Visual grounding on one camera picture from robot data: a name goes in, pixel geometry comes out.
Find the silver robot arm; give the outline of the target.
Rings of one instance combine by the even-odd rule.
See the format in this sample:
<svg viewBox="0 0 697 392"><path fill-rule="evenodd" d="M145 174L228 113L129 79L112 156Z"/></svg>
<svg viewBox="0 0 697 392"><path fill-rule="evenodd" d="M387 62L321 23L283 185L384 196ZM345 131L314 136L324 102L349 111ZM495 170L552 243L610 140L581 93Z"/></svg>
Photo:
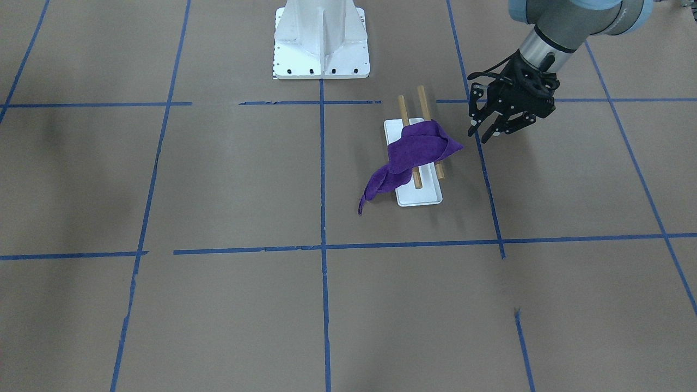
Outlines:
<svg viewBox="0 0 697 392"><path fill-rule="evenodd" d="M513 134L555 111L558 72L591 36L617 36L637 30L649 19L652 1L510 1L510 17L531 25L520 47L489 69L468 75L468 114L473 136Z"/></svg>

